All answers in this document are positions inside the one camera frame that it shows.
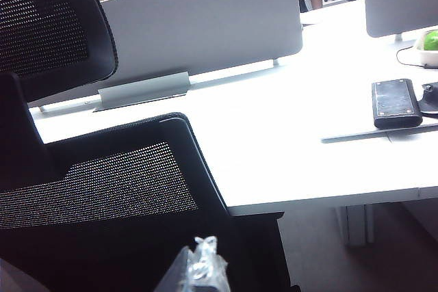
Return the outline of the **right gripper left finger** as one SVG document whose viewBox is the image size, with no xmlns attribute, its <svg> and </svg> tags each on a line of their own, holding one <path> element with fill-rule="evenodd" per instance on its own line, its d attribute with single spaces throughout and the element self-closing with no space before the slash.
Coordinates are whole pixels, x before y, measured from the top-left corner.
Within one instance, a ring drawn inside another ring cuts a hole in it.
<svg viewBox="0 0 438 292">
<path fill-rule="evenodd" d="M 154 292 L 182 292 L 186 290 L 191 252 L 187 246 L 180 250 L 163 278 L 155 287 Z"/>
</svg>

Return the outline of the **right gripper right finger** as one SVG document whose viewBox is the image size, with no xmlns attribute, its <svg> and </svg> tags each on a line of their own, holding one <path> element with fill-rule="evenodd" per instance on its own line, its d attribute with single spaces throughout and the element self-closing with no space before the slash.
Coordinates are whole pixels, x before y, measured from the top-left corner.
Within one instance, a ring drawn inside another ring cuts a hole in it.
<svg viewBox="0 0 438 292">
<path fill-rule="evenodd" d="M 194 240 L 195 250 L 188 251 L 186 291 L 228 291 L 228 263 L 217 254 L 217 237 L 195 237 Z"/>
</svg>

